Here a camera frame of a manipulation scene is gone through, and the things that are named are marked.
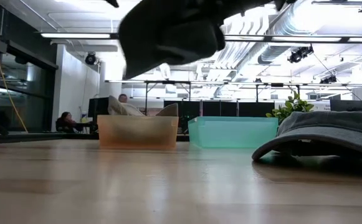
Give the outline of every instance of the woman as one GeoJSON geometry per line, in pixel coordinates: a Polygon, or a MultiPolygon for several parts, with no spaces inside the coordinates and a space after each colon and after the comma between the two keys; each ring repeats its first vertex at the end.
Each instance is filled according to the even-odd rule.
{"type": "Polygon", "coordinates": [[[83,127],[78,125],[77,122],[73,121],[70,112],[62,113],[62,116],[59,117],[56,121],[56,131],[75,133],[74,129],[77,131],[82,131],[83,127]]]}

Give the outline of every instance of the gray cap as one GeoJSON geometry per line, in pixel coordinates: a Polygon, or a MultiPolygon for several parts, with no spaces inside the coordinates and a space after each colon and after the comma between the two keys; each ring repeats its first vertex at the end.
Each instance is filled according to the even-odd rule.
{"type": "Polygon", "coordinates": [[[277,137],[252,155],[270,151],[294,156],[349,156],[362,159],[362,112],[294,112],[279,126],[277,137]]]}

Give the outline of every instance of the table surface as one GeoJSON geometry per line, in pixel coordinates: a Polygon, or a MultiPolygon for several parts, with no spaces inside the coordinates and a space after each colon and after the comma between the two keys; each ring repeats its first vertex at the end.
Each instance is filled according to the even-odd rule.
{"type": "Polygon", "coordinates": [[[0,144],[0,224],[362,223],[362,161],[0,144]]]}

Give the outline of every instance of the translucent plastic container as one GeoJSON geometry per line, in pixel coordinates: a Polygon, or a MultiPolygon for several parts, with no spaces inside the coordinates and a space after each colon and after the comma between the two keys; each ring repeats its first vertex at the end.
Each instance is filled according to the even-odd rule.
{"type": "Polygon", "coordinates": [[[277,118],[197,117],[189,141],[203,148],[257,148],[276,137],[277,118]]]}
{"type": "Polygon", "coordinates": [[[175,149],[178,117],[98,115],[100,147],[175,149]]]}

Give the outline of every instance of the green plant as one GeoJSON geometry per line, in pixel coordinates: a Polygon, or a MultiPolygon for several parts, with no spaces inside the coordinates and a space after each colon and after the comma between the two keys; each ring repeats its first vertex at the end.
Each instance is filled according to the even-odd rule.
{"type": "Polygon", "coordinates": [[[268,118],[278,118],[279,124],[283,122],[285,118],[290,116],[294,111],[310,112],[313,108],[312,104],[307,103],[300,99],[300,94],[294,91],[294,96],[289,96],[285,102],[285,107],[279,105],[278,109],[273,109],[272,113],[267,113],[268,118]]]}

